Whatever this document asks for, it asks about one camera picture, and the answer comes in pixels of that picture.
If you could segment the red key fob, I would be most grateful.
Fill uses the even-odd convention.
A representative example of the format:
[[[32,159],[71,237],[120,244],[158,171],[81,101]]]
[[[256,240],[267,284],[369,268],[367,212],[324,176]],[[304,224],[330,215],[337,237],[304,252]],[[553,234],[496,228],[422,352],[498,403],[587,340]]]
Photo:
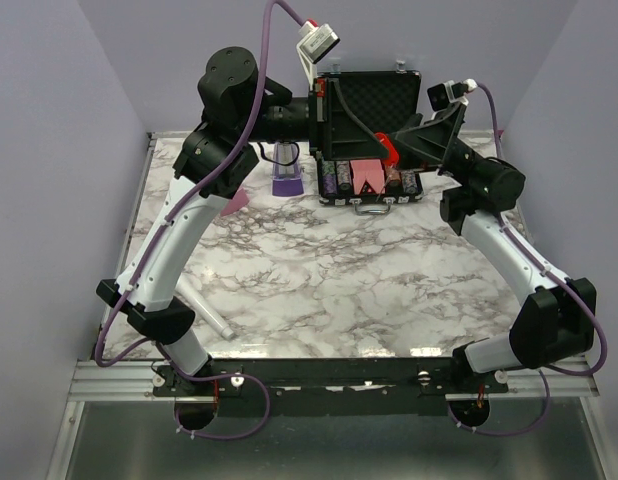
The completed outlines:
[[[381,163],[385,167],[396,168],[400,159],[400,155],[394,147],[389,136],[382,132],[375,133],[376,139],[385,149],[385,153],[379,157]]]

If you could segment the silver key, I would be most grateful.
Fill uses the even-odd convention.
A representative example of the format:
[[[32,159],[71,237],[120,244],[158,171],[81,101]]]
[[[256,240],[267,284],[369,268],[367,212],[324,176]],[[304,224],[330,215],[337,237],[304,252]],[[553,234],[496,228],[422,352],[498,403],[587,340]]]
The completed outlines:
[[[385,183],[383,185],[382,191],[378,193],[376,197],[376,201],[379,202],[381,197],[387,193],[388,190],[395,188],[400,183],[400,175],[395,175],[394,172],[390,172],[385,175]]]

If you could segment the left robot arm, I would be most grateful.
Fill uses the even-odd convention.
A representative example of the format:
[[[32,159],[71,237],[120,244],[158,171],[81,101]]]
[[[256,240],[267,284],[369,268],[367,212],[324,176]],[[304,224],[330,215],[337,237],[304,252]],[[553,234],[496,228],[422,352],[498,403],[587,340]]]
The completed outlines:
[[[200,124],[186,137],[158,218],[140,250],[97,296],[116,317],[123,313],[144,340],[153,341],[178,368],[176,382],[190,395],[211,380],[210,360],[193,331],[194,313],[176,299],[180,275],[198,241],[259,162],[254,141],[311,140],[319,117],[309,97],[268,78],[268,54],[238,46],[208,60],[197,90]]]

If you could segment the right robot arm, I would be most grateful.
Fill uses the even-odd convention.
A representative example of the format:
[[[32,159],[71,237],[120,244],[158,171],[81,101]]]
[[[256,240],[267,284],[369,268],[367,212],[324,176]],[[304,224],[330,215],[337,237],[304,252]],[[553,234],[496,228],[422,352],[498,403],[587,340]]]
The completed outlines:
[[[469,392],[486,373],[553,367],[590,350],[597,293],[589,280],[573,279],[553,266],[504,218],[516,206],[525,177],[459,139],[465,111],[464,104],[454,103],[434,119],[415,119],[388,138],[398,154],[398,169],[435,171],[456,181],[442,194],[442,220],[484,255],[520,304],[506,333],[453,351],[450,382]]]

